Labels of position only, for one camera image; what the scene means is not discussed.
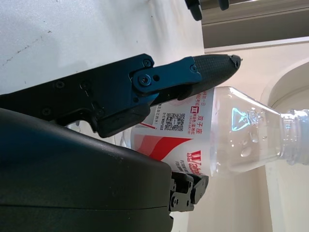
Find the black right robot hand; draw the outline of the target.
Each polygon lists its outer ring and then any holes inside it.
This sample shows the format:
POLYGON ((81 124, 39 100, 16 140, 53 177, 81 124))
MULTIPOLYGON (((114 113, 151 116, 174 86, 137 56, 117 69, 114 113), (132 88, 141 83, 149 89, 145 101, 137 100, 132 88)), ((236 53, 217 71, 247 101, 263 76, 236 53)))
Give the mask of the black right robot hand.
POLYGON ((153 106, 211 89, 239 69, 236 55, 155 66, 141 54, 0 97, 3 232, 169 232, 209 178, 181 174, 104 141, 153 106))

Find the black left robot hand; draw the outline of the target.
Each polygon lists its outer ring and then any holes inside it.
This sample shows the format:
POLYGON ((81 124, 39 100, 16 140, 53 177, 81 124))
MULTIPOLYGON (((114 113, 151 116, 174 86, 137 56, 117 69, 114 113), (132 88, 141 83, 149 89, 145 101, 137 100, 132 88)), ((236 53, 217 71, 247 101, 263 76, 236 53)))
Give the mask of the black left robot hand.
MULTIPOLYGON (((218 0, 219 7, 222 11, 225 11, 229 8, 229 0, 218 0)), ((185 0, 185 4, 188 10, 191 12, 195 21, 202 20, 202 9, 199 0, 185 0)))

